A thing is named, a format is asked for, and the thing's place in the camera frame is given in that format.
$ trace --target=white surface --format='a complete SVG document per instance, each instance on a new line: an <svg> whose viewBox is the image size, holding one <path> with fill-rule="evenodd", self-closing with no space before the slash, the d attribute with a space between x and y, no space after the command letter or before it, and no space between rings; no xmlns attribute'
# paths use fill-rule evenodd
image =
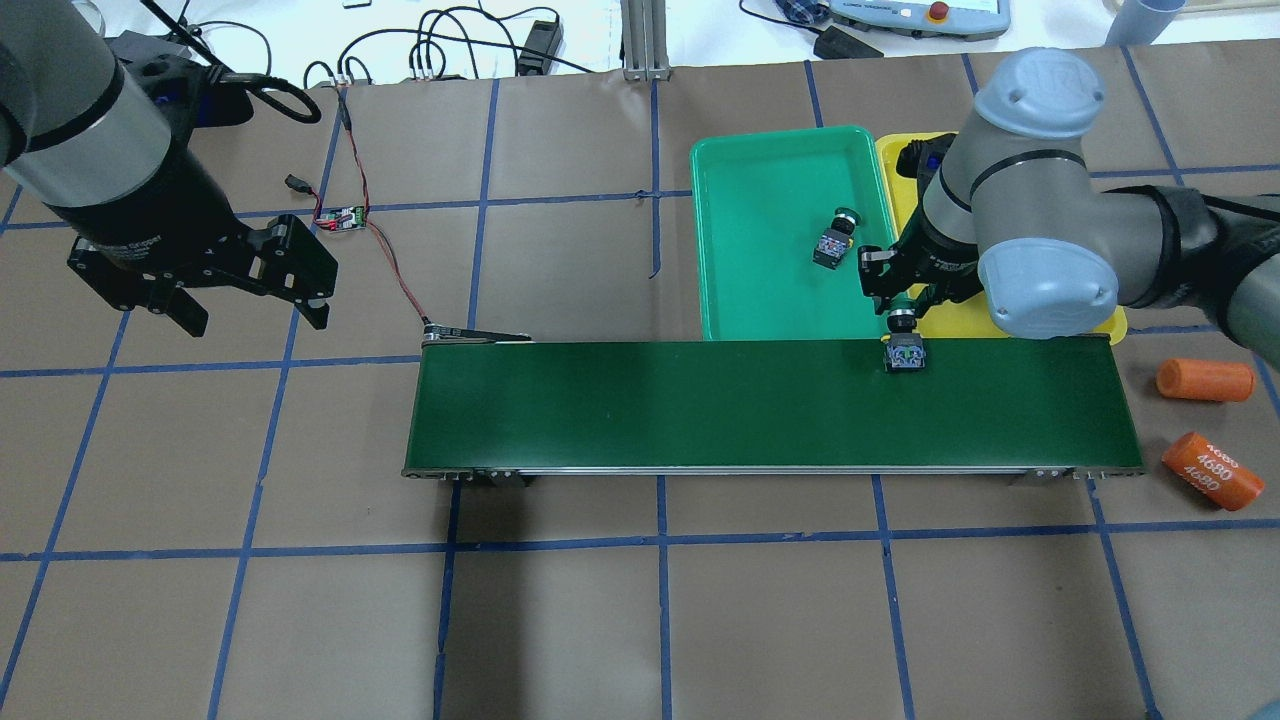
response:
<svg viewBox="0 0 1280 720"><path fill-rule="evenodd" d="M106 33L124 29L160 33L161 26L136 0L96 0L106 17ZM913 40L887 32L855 32L886 55L942 55L1019 50L1037 45L1092 47L1102 44L1115 17L1107 0L1011 0L1009 32L995 40L964 42L951 38ZM161 0L170 13L180 0ZM468 4L460 0L457 4ZM530 0L486 0L485 8L508 14L527 8ZM562 55L603 70L621 67L618 47L622 17L617 0L547 0L564 18ZM187 10L191 22L230 19L251 24L271 40L274 74L301 82L302 69L316 59L333 64L351 40L381 27L416 27L422 12L447 8L435 0L372 0L369 8L344 10L340 0L193 0ZM780 17L772 0L746 0L759 13ZM468 13L472 37L502 41L502 32L480 15ZM516 42L524 41L539 13L509 23ZM439 28L447 28L443 20ZM261 41L239 28L209 28L214 51L237 70L261 70ZM1183 14L1160 36L1157 44L1211 40L1280 37L1280 8L1221 10ZM408 76L410 35L388 35L358 45L355 54L369 64L376 82L397 82ZM737 10L736 0L667 0L667 46L671 63L678 65L749 65L813 59L813 33L769 24ZM466 50L448 44L449 72L471 74ZM511 54L477 47L483 77L511 74ZM573 72L561 65L556 73Z"/></svg>

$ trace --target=black connector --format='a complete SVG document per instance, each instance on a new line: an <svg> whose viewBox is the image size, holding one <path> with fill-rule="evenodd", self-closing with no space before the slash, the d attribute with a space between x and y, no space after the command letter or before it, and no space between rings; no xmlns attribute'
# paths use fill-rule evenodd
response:
<svg viewBox="0 0 1280 720"><path fill-rule="evenodd" d="M818 40L813 41L813 54L823 60L884 56L884 54L879 50L867 45L861 40L858 40L836 26L831 26L822 31Z"/></svg>
<svg viewBox="0 0 1280 720"><path fill-rule="evenodd" d="M559 55L559 49L563 41L564 28L561 26L559 20L553 23L547 20L535 20L534 27L529 28L529 37L525 38L525 47L534 50L535 53L540 53L541 55ZM516 74L550 74L553 60L541 55L521 50L520 59L516 61Z"/></svg>
<svg viewBox="0 0 1280 720"><path fill-rule="evenodd" d="M287 178L284 178L284 184L289 186L289 190L292 190L293 192L301 192L302 195L315 195L315 190L311 188L311 183L292 173Z"/></svg>

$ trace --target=teal tray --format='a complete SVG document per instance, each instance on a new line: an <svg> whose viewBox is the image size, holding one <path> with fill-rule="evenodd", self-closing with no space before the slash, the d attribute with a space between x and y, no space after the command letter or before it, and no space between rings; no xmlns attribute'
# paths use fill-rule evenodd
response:
<svg viewBox="0 0 1280 720"><path fill-rule="evenodd" d="M859 245L895 236L876 142L867 129L712 137L690 152L705 340L878 338L886 332L846 258L813 249L837 206L863 218Z"/></svg>

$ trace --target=metal post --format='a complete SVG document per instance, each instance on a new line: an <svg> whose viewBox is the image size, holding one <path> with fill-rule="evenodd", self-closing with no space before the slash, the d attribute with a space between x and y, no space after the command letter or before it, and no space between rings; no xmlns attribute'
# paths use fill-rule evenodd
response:
<svg viewBox="0 0 1280 720"><path fill-rule="evenodd" d="M667 79L667 1L622 0L622 77Z"/></svg>

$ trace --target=light blue joint cap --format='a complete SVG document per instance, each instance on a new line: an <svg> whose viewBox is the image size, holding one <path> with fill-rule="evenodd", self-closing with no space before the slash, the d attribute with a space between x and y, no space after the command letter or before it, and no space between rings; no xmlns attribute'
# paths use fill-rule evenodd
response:
<svg viewBox="0 0 1280 720"><path fill-rule="evenodd" d="M1102 110L1106 87L1093 68L1053 47L1028 47L1005 58L973 106L988 123L1042 140L1080 137Z"/></svg>
<svg viewBox="0 0 1280 720"><path fill-rule="evenodd" d="M1116 309L1120 281L1092 250L1047 237L993 245L978 260L987 310L1014 337L1087 333Z"/></svg>

